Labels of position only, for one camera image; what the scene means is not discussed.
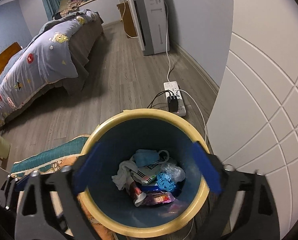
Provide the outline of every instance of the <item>power strip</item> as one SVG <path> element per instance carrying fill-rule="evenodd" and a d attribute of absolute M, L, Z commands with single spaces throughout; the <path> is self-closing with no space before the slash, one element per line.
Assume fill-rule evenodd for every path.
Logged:
<path fill-rule="evenodd" d="M 163 86 L 165 87 L 165 90 L 171 90 L 174 94 L 176 94 L 177 90 L 179 90 L 178 84 L 176 81 L 172 82 L 165 82 L 163 83 Z M 178 116 L 185 116 L 186 115 L 186 109 L 185 104 L 181 96 L 181 92 L 178 91 L 177 93 L 177 99 L 178 99 L 178 111 L 173 112 L 174 114 Z"/>

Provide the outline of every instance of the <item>bed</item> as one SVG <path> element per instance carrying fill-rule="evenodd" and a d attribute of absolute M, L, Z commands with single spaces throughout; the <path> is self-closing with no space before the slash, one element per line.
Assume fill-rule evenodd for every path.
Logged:
<path fill-rule="evenodd" d="M 15 42 L 0 54 L 0 128 L 54 87 L 82 90 L 102 23 L 90 10 L 76 12 L 46 23 L 26 48 Z"/>

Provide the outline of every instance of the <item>yellow trash can rim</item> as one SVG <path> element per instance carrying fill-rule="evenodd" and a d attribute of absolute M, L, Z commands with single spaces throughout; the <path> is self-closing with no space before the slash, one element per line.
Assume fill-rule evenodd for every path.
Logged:
<path fill-rule="evenodd" d="M 198 141 L 199 143 L 201 143 L 204 150 L 207 153 L 210 153 L 202 136 L 186 120 L 167 111 L 145 108 L 135 110 L 124 110 L 122 113 L 115 115 L 114 117 L 106 120 L 104 123 L 99 125 L 85 143 L 81 151 L 81 154 L 87 154 L 90 151 L 91 147 L 101 138 L 101 136 L 103 136 L 108 130 L 110 130 L 114 126 L 122 122 L 137 118 L 154 118 L 166 121 L 183 131 L 190 138 L 191 141 Z M 179 215 L 172 221 L 163 225 L 150 228 L 136 228 L 126 226 L 111 219 L 106 214 L 104 214 L 93 201 L 88 188 L 84 192 L 80 193 L 79 196 L 87 210 L 91 213 L 91 215 L 106 228 L 125 236 L 147 238 L 170 234 L 181 229 L 199 212 L 208 196 L 208 193 L 209 188 L 207 186 L 207 183 L 201 176 L 201 182 L 198 192 L 191 204 L 189 205 L 189 207 L 181 215 Z"/>

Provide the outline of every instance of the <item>gray wood floor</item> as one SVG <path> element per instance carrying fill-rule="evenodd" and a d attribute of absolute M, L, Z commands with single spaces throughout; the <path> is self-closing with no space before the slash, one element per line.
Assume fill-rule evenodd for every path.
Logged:
<path fill-rule="evenodd" d="M 69 97 L 64 88 L 49 90 L 25 112 L 6 125 L 3 137 L 11 143 L 7 171 L 15 161 L 61 145 L 80 134 L 91 134 L 98 124 L 124 109 L 147 107 L 154 96 L 164 90 L 163 83 L 169 68 L 165 53 L 142 55 L 137 39 L 127 39 L 121 23 L 104 28 L 104 35 L 94 44 L 86 69 L 89 77 L 81 93 Z M 171 81 L 187 91 L 199 104 L 207 121 L 216 94 L 198 71 L 176 52 L 170 52 Z M 186 94 L 182 94 L 187 110 L 185 119 L 204 137 L 200 113 Z M 155 100 L 154 108 L 166 110 L 164 96 Z M 214 197 L 209 196 L 211 205 Z M 194 236 L 208 213 L 207 202 L 196 215 L 193 229 L 187 239 Z M 182 240 L 191 222 L 181 230 L 160 237 Z"/>

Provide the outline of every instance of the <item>wooden cabinet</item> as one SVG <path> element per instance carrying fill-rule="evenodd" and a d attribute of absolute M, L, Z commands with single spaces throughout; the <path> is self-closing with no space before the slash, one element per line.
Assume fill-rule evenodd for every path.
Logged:
<path fill-rule="evenodd" d="M 120 4 L 117 4 L 116 6 L 118 7 L 120 14 L 121 14 L 121 18 L 122 18 L 123 11 L 124 11 L 124 4 L 120 3 Z M 130 11 L 128 2 L 125 2 L 125 12 L 123 15 L 123 23 L 124 23 L 125 32 L 131 37 L 136 37 L 137 33 L 134 28 L 132 15 L 131 15 L 131 11 Z"/>

